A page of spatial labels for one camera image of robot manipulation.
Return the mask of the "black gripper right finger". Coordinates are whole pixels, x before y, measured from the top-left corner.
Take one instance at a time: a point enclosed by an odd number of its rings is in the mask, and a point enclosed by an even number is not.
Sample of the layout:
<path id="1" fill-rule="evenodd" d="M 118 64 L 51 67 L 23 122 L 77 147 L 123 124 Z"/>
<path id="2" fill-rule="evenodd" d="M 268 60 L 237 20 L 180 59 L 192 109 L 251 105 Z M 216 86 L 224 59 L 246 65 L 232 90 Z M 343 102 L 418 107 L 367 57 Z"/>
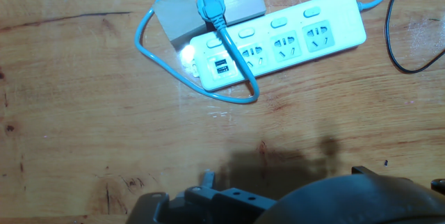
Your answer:
<path id="1" fill-rule="evenodd" d="M 353 166 L 351 168 L 351 173 L 352 174 L 375 175 L 375 172 L 373 172 L 372 170 L 369 170 L 368 168 L 366 168 L 364 166 Z M 433 191 L 436 191 L 436 192 L 441 193 L 442 195 L 444 195 L 445 194 L 444 179 L 434 179 L 430 183 L 430 188 Z"/>

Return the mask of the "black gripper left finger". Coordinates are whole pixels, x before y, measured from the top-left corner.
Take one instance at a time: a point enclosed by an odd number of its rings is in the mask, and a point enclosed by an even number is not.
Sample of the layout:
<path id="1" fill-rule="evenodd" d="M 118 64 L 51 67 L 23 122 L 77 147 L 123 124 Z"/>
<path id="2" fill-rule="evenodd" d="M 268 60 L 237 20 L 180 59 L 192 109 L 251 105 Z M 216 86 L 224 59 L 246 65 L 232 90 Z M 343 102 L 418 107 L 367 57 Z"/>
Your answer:
<path id="1" fill-rule="evenodd" d="M 198 186 L 177 194 L 147 193 L 137 200 L 126 223 L 254 223 L 276 201 L 236 188 L 217 191 L 214 172 Z"/>

